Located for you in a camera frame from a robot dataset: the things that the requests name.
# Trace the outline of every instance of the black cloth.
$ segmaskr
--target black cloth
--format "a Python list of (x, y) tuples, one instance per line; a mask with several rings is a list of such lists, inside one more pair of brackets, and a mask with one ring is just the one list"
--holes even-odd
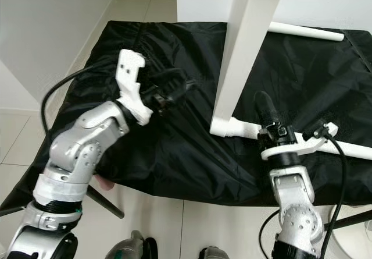
[[(256, 91), (266, 91), (284, 122), (301, 132), (318, 118), (340, 126), (337, 139), (372, 147), (372, 37), (343, 32), (342, 42), (268, 33), (234, 116), (258, 122)], [(123, 48), (140, 52), (146, 67), (141, 89), (160, 81), (165, 69), (182, 68), (197, 88), (167, 116), (109, 148), (97, 172), (113, 182), (154, 196), (222, 205), (275, 205), (257, 141), (209, 134), (226, 34), (225, 23), (109, 22), (91, 52), (88, 73), (72, 82), (53, 125), (55, 137), (119, 89), (115, 69)], [(339, 199), (341, 160), (316, 152), (301, 157), (316, 191), (316, 204)], [(43, 144), (27, 173), (1, 209), (25, 205), (48, 160)], [(372, 203), (372, 161), (349, 158), (345, 202)]]

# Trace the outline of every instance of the black cable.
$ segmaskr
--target black cable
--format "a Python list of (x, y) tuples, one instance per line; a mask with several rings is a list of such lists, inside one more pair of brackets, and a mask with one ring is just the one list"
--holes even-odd
[(267, 254), (265, 253), (265, 251), (263, 250), (263, 246), (262, 246), (262, 232), (263, 232), (263, 229), (265, 228), (265, 226), (268, 224), (268, 222), (270, 220), (273, 219), (274, 216), (276, 216), (277, 214), (279, 213), (279, 210), (277, 211), (274, 211), (268, 218), (266, 218), (266, 220), (262, 223), (262, 226), (261, 226), (261, 229), (260, 229), (260, 232), (258, 233), (258, 242), (260, 244), (260, 249), (261, 249), (261, 252), (262, 254), (265, 256), (266, 259), (269, 259), (269, 257), (267, 256)]
[(81, 69), (73, 74), (71, 74), (70, 76), (67, 76), (65, 77), (63, 80), (61, 80), (60, 82), (58, 82), (57, 84), (55, 84), (47, 93), (46, 95), (44, 96), (44, 98), (42, 99), (42, 103), (41, 103), (41, 121), (42, 121), (42, 127), (44, 128), (44, 132), (45, 132), (45, 140), (47, 142), (47, 144), (50, 146), (51, 145), (51, 138), (50, 138), (50, 135), (49, 135), (49, 129), (48, 129), (48, 125), (47, 125), (47, 120), (46, 120), (46, 116), (45, 116), (45, 107), (47, 105), (47, 102), (48, 102), (48, 99), (50, 98), (50, 96), (61, 86), (63, 86), (65, 83), (69, 82), (70, 80), (72, 80), (73, 78), (79, 76), (80, 74), (82, 73), (85, 73), (86, 71), (92, 69), (93, 67), (96, 67), (97, 64), (95, 65), (92, 65), (92, 66), (89, 66), (89, 67), (86, 67), (84, 69)]
[(340, 154), (341, 162), (342, 162), (342, 179), (341, 179), (341, 194), (340, 194), (339, 202), (336, 206), (335, 212), (333, 213), (332, 220), (329, 223), (327, 233), (325, 234), (323, 245), (321, 246), (320, 259), (324, 259), (324, 256), (326, 254), (326, 249), (327, 249), (327, 246), (328, 246), (328, 242), (330, 241), (330, 237), (332, 235), (333, 227), (336, 223), (338, 213), (339, 213), (339, 211), (341, 209), (341, 206), (342, 206), (342, 203), (344, 201), (345, 191), (346, 191), (346, 178), (348, 176), (348, 160), (346, 159), (346, 156), (345, 156), (344, 152), (342, 151), (341, 147), (339, 146), (337, 141), (330, 134), (327, 134), (324, 137), (333, 143), (333, 145), (337, 148), (337, 150)]

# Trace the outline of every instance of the black fabric cover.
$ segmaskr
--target black fabric cover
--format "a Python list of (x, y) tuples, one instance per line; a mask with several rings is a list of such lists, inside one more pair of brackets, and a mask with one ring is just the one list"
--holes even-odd
[[(372, 38), (366, 31), (342, 32), (342, 42), (268, 33), (234, 116), (258, 123), (253, 95), (264, 90), (297, 131), (324, 117), (340, 126), (338, 140), (372, 147)], [(257, 141), (209, 134), (225, 34), (225, 23), (109, 22), (87, 62), (96, 66), (72, 82), (53, 136), (70, 128), (85, 111), (118, 98), (118, 54), (120, 49), (132, 49), (146, 57), (146, 68), (139, 74), (141, 88), (160, 80), (167, 68), (184, 69), (198, 86), (167, 117), (152, 117), (149, 125), (108, 149), (97, 172), (155, 196), (275, 205)], [(301, 158), (316, 190), (315, 203), (335, 204), (341, 181), (339, 156), (316, 152)], [(43, 144), (3, 210), (31, 200), (47, 160)], [(349, 162), (346, 203), (372, 203), (372, 161), (349, 158)]]

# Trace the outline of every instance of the tile floor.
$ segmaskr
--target tile floor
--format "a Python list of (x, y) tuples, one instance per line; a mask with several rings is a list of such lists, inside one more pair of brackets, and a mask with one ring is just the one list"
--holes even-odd
[[(108, 20), (176, 22), (176, 0), (116, 0)], [(3, 202), (32, 163), (44, 134), (40, 119), (25, 114), (0, 114), (0, 134), (0, 202)], [(96, 181), (92, 180), (92, 185), (98, 189)], [(111, 247), (128, 238), (133, 229), (158, 241), (161, 259), (196, 259), (199, 251), (209, 245), (225, 249), (230, 259), (264, 258), (257, 235), (262, 222), (275, 208), (223, 207), (152, 197), (124, 186), (102, 194), (123, 209), (126, 216), (118, 219), (85, 198), (84, 216), (74, 230), (79, 239), (77, 259), (103, 259)], [(319, 210), (326, 218), (330, 208)], [(0, 219), (0, 243), (5, 247), (22, 215), (17, 212)], [(273, 220), (263, 233), (267, 253), (278, 230), (278, 222)], [(327, 258), (347, 257), (331, 242)]]

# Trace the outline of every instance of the white pipe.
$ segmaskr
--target white pipe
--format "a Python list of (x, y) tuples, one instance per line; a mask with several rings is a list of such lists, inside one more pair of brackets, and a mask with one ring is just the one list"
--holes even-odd
[(290, 35), (298, 35), (298, 36), (305, 36), (311, 38), (318, 38), (324, 40), (331, 40), (341, 42), (344, 39), (344, 35), (340, 33), (334, 33), (330, 31), (318, 30), (303, 26), (296, 26), (291, 24), (279, 23), (279, 22), (271, 22), (269, 32), (274, 33), (281, 33), (281, 34), (290, 34)]
[[(225, 129), (220, 130), (219, 132), (217, 131), (216, 133), (218, 134), (224, 133), (227, 137), (238, 136), (255, 140), (257, 140), (257, 134), (261, 129), (261, 125), (240, 121), (236, 118), (231, 118), (228, 123), (219, 126)], [(304, 142), (301, 133), (295, 133), (295, 135), (298, 143)], [(359, 146), (357, 144), (344, 143), (343, 141), (337, 142), (346, 156), (372, 160), (372, 148)], [(318, 150), (333, 154), (339, 154), (338, 150), (331, 143), (323, 144)]]

